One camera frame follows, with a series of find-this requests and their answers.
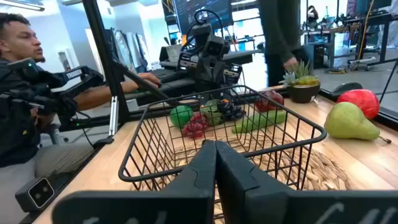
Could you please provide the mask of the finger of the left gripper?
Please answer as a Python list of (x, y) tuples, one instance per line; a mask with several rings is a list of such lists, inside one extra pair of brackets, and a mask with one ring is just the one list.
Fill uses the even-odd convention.
[(214, 66), (214, 72), (216, 75), (215, 83), (217, 88), (221, 88), (224, 84), (224, 70), (225, 63), (223, 61), (216, 61)]
[(198, 90), (213, 90), (213, 73), (210, 68), (211, 60), (209, 58), (201, 58), (196, 68), (196, 85)]

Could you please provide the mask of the dark grapes with green leaves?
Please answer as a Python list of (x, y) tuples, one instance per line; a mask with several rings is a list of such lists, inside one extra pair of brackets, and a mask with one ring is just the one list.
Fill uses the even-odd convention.
[(206, 116), (210, 126), (216, 126), (225, 121), (235, 121), (246, 114), (241, 107), (235, 106), (232, 101), (225, 104), (221, 100), (207, 101), (205, 105), (201, 105), (200, 113)]

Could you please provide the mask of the large wall display screen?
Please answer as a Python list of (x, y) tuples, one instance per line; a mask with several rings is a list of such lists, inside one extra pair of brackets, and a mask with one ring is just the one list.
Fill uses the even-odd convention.
[(233, 25), (231, 0), (174, 0), (180, 31), (186, 35), (196, 22), (194, 14), (200, 9), (211, 10), (220, 17), (223, 27)]

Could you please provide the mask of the green cucumber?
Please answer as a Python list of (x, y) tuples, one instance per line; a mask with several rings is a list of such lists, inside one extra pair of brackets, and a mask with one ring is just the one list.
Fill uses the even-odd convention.
[(284, 123), (287, 113), (282, 110), (272, 110), (258, 113), (253, 116), (240, 119), (231, 128), (232, 133), (248, 133), (254, 130)]

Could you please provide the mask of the red grape bunch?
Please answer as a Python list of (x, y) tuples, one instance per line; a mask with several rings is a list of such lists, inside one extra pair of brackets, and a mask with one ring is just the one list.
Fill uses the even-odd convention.
[(208, 120), (205, 115), (195, 112), (189, 122), (185, 124), (182, 136), (192, 139), (201, 138), (208, 127)]

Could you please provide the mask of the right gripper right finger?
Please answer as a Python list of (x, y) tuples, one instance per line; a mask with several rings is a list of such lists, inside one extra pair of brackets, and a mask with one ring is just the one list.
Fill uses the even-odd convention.
[(293, 190), (217, 141), (226, 224), (398, 224), (398, 190)]

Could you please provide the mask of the bright red crinkled fruit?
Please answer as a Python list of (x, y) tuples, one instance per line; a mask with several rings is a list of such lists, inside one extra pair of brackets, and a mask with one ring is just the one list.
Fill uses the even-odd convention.
[(371, 90), (367, 89), (346, 91), (338, 97), (337, 102), (355, 104), (362, 110), (367, 119), (374, 119), (380, 110), (379, 99)]

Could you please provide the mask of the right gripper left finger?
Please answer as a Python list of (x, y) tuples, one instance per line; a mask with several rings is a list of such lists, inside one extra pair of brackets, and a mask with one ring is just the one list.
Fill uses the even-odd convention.
[(57, 202), (53, 224), (211, 224), (216, 145), (201, 150), (160, 191), (79, 191)]

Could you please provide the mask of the dark red apple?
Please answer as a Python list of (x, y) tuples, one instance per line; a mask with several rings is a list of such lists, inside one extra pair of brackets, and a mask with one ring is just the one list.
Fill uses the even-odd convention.
[(267, 96), (267, 98), (264, 97), (259, 97), (255, 103), (254, 106), (257, 108), (257, 110), (261, 113), (270, 111), (270, 110), (276, 110), (276, 104), (270, 102), (268, 99), (272, 99), (275, 102), (280, 103), (281, 105), (284, 105), (284, 98), (281, 94), (274, 90), (267, 90), (262, 92), (263, 95)]

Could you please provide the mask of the potted succulent plant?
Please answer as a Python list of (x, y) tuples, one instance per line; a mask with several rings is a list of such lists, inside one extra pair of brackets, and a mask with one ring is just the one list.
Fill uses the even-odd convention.
[(311, 62), (300, 61), (282, 76), (280, 84), (286, 86), (290, 99), (295, 103), (309, 103), (320, 91), (320, 81), (313, 74)]

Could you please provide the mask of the person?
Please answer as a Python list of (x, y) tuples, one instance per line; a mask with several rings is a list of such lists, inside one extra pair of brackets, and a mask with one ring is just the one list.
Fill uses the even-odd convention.
[[(0, 12), (0, 94), (30, 87), (7, 67), (25, 58), (45, 61), (30, 22), (22, 15)], [(87, 144), (40, 147), (40, 135), (53, 116), (37, 112), (30, 106), (0, 106), (0, 224), (18, 224), (27, 215), (15, 198), (25, 184), (40, 177), (75, 172), (95, 151)]]
[(277, 86), (287, 70), (308, 63), (300, 39), (300, 0), (258, 0), (265, 36), (269, 86)]

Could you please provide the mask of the green pear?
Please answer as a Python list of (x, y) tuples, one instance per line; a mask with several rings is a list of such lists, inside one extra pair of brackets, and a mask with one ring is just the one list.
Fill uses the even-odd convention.
[(350, 102), (337, 103), (328, 113), (323, 127), (336, 139), (382, 139), (388, 144), (392, 143), (381, 136), (380, 129), (365, 117), (358, 106)]

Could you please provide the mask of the green lime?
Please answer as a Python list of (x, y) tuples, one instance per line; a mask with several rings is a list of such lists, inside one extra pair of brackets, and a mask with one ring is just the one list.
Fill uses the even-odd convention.
[(170, 120), (172, 124), (178, 128), (182, 128), (190, 121), (193, 116), (193, 110), (189, 106), (179, 105), (170, 112)]

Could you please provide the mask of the round woven placemat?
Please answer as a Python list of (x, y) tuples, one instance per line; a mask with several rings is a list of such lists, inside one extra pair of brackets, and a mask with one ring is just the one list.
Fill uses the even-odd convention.
[[(224, 141), (236, 152), (253, 153), (262, 146), (280, 146), (285, 140), (274, 140), (263, 134), (232, 136), (224, 134), (213, 137)], [(158, 191), (165, 188), (191, 162), (202, 147), (202, 139), (182, 136), (167, 137), (140, 134), (127, 155), (123, 174), (134, 178), (131, 190)], [(351, 190), (351, 180), (345, 171), (326, 155), (307, 146), (251, 155), (248, 160), (279, 182), (294, 190)]]

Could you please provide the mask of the black workbench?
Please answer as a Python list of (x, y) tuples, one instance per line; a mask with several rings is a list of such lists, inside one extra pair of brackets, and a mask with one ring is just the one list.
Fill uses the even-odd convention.
[[(354, 60), (349, 60), (348, 64), (364, 64), (367, 67), (371, 67), (374, 65), (390, 63), (398, 60), (397, 58), (386, 60), (386, 49), (387, 49), (387, 38), (389, 33), (389, 24), (391, 22), (398, 21), (397, 14), (384, 13), (378, 14), (375, 16), (365, 17), (364, 19), (350, 19), (346, 21), (345, 26), (333, 28), (333, 29), (321, 29), (315, 31), (306, 30), (304, 34), (304, 41), (306, 45), (315, 44), (315, 45), (323, 45), (324, 48), (328, 48), (328, 65), (329, 68), (334, 67), (334, 61), (337, 58), (350, 57), (355, 56)], [(382, 46), (380, 51), (380, 58), (376, 61), (376, 58), (366, 58), (363, 59), (363, 53), (365, 53), (364, 41), (366, 39), (366, 29), (368, 26), (376, 26), (383, 25), (383, 35), (382, 35)], [(335, 55), (335, 34), (337, 33), (345, 33), (345, 32), (354, 32), (358, 31), (358, 44), (356, 46), (356, 51), (351, 52), (350, 54), (344, 55)], [(311, 35), (320, 35), (327, 36), (327, 42), (310, 42)]]

